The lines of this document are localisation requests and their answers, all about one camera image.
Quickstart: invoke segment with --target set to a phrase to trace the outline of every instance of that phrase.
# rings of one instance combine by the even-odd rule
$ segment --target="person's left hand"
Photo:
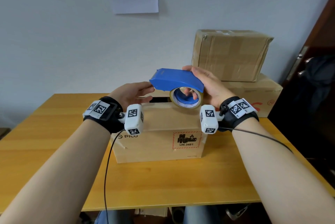
[[[125,112],[131,104],[147,103],[152,100],[152,96],[138,98],[154,92],[155,89],[150,82],[140,82],[125,84],[112,91],[108,96],[117,100]]]

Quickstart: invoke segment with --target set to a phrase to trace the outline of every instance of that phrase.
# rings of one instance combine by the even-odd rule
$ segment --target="white wall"
[[[54,93],[109,92],[189,64],[195,31],[275,37],[262,72],[287,73],[327,0],[159,0],[159,14],[113,15],[110,0],[0,0],[0,126]]]

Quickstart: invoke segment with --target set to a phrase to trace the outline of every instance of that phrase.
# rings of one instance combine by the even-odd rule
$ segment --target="black cable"
[[[118,138],[118,136],[121,134],[121,132],[123,132],[124,129],[122,131],[120,131],[116,137],[114,138],[113,140],[113,143],[111,144],[111,150],[113,148],[113,145],[114,145],[114,142],[115,140]],[[109,151],[109,154],[108,154],[108,159],[107,159],[107,166],[106,166],[106,173],[105,173],[105,182],[103,184],[103,197],[105,199],[105,209],[106,209],[106,217],[107,217],[107,224],[109,224],[108,222],[108,213],[107,213],[107,203],[106,203],[106,178],[107,178],[107,170],[108,170],[108,163],[109,163],[109,158],[111,157],[111,150]]]
[[[255,134],[255,135],[257,135],[257,136],[265,137],[265,138],[267,138],[267,139],[271,139],[271,140],[273,140],[273,141],[275,141],[275,142],[281,144],[282,146],[285,146],[288,150],[290,150],[291,153],[293,153],[292,150],[289,149],[288,146],[285,145],[284,143],[282,143],[282,142],[280,142],[279,140],[276,140],[276,139],[274,139],[274,138],[272,138],[272,137],[268,137],[268,136],[262,135],[262,134],[260,134],[260,133],[250,132],[250,131],[247,131],[247,130],[244,130],[244,129],[233,129],[233,128],[226,128],[226,127],[221,127],[221,126],[219,126],[219,129],[232,129],[232,130],[238,130],[239,132],[246,132],[246,133],[250,133],[250,134]]]

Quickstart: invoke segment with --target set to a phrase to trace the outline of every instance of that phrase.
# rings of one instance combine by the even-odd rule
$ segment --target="battery warning label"
[[[201,132],[174,132],[172,149],[198,148],[200,146]]]

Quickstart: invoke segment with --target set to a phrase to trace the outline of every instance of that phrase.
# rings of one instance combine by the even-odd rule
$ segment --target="dented cardboard box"
[[[221,81],[257,81],[273,37],[250,30],[198,30],[192,65]]]
[[[169,92],[156,90],[154,96]],[[183,109],[172,102],[142,104],[143,132],[122,132],[113,151],[117,163],[201,158],[207,134],[202,133],[200,109]]]
[[[268,117],[283,87],[260,73],[257,82],[222,82],[225,87],[245,98],[256,110],[258,117]]]

